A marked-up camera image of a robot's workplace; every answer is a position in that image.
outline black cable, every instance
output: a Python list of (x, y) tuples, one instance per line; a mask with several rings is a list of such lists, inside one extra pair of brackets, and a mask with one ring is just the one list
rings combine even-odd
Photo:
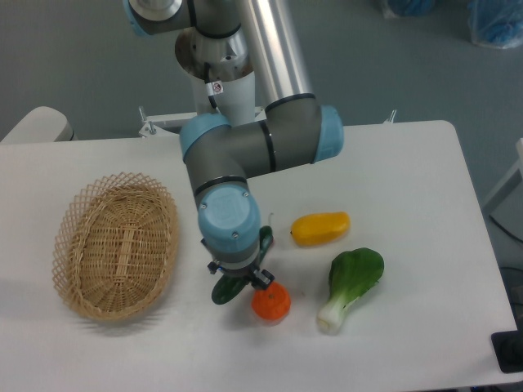
[[(208, 62), (203, 63), (203, 81), (205, 82), (205, 84), (209, 84), (211, 82), (210, 73), (211, 73), (211, 65)], [(208, 96), (208, 97), (209, 97), (209, 102), (211, 103), (212, 108), (217, 110), (218, 105), (216, 103), (216, 100), (214, 99), (214, 96)]]
[(489, 218), (492, 221), (492, 223), (494, 223), (498, 227), (498, 229), (503, 231), (508, 237), (512, 238), (514, 241), (516, 241), (518, 243), (523, 243), (523, 239), (519, 238), (515, 234), (513, 234), (510, 231), (508, 231), (507, 229), (505, 229), (493, 216), (489, 215)]
[(521, 269), (521, 268), (517, 268), (517, 267), (499, 267), (499, 269), (501, 269), (501, 270), (513, 270), (513, 271), (523, 272), (523, 269)]

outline wicker basket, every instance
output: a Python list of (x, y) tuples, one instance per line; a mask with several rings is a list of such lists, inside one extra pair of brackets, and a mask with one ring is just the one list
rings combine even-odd
[(177, 244), (177, 209), (166, 188), (142, 174), (104, 177), (65, 214), (56, 236), (55, 289), (82, 316), (125, 319), (158, 298)]

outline gray floor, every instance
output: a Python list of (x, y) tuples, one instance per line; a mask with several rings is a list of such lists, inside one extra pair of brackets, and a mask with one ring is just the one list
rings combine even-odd
[[(407, 20), (384, 20), (372, 0), (290, 4), (315, 93), (346, 125), (380, 123), (393, 109), (401, 122), (451, 122), (479, 199), (516, 161), (523, 47), (473, 46), (465, 1)], [(119, 0), (0, 0), (0, 139), (41, 105), (65, 114), (80, 139), (135, 136), (139, 105), (192, 111), (175, 38), (135, 37)], [(496, 216), (523, 237), (521, 186)], [(523, 247), (488, 228), (499, 264), (523, 266)]]

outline silver arm tube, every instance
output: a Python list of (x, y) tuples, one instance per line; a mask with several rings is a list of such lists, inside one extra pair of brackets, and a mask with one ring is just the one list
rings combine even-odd
[(236, 0), (265, 104), (312, 94), (286, 0)]

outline toy yellow pepper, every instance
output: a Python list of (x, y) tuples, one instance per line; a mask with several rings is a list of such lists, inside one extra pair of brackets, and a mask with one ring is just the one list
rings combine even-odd
[(329, 243), (346, 233), (351, 218), (346, 212), (325, 212), (302, 216), (294, 221), (291, 235), (301, 247)]

